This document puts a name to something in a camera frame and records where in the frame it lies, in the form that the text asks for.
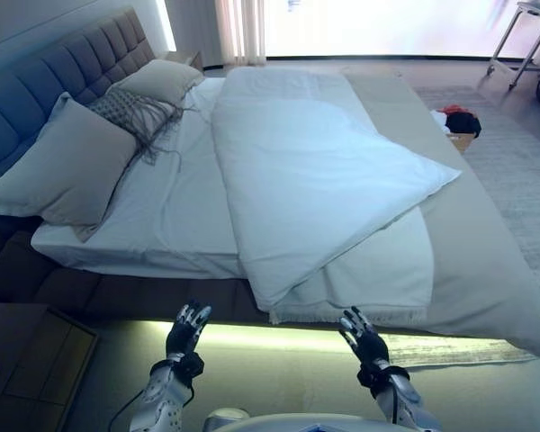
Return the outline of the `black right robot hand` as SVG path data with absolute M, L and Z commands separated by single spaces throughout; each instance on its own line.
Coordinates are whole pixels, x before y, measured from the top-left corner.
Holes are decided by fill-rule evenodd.
M 362 365 L 378 367 L 389 363 L 389 351 L 372 322 L 356 307 L 344 310 L 338 331 Z

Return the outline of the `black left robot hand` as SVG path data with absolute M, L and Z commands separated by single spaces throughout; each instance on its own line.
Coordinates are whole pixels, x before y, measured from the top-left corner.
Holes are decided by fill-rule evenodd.
M 179 361 L 191 354 L 211 313 L 210 305 L 201 306 L 197 301 L 185 304 L 177 313 L 166 337 L 166 357 Z

